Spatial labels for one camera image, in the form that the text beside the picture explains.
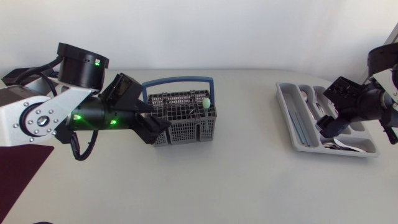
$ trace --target green led light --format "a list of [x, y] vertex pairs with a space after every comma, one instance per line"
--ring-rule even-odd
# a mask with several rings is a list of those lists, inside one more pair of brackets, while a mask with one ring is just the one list
[[75, 115], [73, 115], [73, 119], [74, 120], [79, 120], [79, 119], [81, 119], [81, 116], [78, 115], [78, 114], [75, 114]]

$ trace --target white wall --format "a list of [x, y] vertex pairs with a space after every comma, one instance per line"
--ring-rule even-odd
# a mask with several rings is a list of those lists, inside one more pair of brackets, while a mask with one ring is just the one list
[[396, 0], [0, 0], [0, 76], [58, 42], [115, 68], [277, 68], [360, 77], [398, 22]]

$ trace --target white table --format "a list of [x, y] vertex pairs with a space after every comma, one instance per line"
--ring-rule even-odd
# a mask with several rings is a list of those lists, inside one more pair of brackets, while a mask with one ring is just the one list
[[[46, 144], [55, 150], [5, 224], [397, 222], [398, 147], [377, 121], [366, 123], [381, 152], [375, 159], [292, 149], [275, 83], [329, 82], [275, 70], [123, 72], [140, 83], [213, 77], [214, 140], [153, 147], [130, 130], [100, 131], [91, 156], [78, 162], [69, 145], [53, 139]], [[104, 86], [116, 73], [107, 71]], [[203, 83], [171, 86], [166, 91], [208, 89]], [[84, 148], [91, 133], [78, 134]]]

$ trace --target cutlery tray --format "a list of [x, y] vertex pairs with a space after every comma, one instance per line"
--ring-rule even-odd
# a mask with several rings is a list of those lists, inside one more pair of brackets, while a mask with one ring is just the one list
[[[335, 139], [346, 145], [363, 149], [366, 153], [323, 146], [323, 143], [333, 140], [326, 139], [319, 133], [317, 121], [324, 115], [337, 117], [333, 104], [323, 95], [326, 90], [324, 86], [281, 82], [276, 83], [276, 86], [277, 99], [289, 129], [292, 145], [296, 150], [358, 157], [379, 156], [369, 131], [361, 122], [351, 123]], [[307, 101], [302, 91], [307, 94]]]

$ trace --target gray wire basket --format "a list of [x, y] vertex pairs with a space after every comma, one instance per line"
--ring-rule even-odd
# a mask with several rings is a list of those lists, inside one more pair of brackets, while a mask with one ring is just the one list
[[[172, 82], [208, 82], [208, 90], [191, 90], [174, 93], [147, 95], [147, 87]], [[216, 123], [216, 106], [214, 101], [214, 83], [210, 77], [171, 77], [152, 80], [142, 84], [143, 100], [154, 107], [146, 116], [166, 119], [172, 125], [156, 139], [154, 146], [186, 144], [197, 141], [213, 140]], [[211, 105], [204, 109], [202, 102], [209, 98]]]

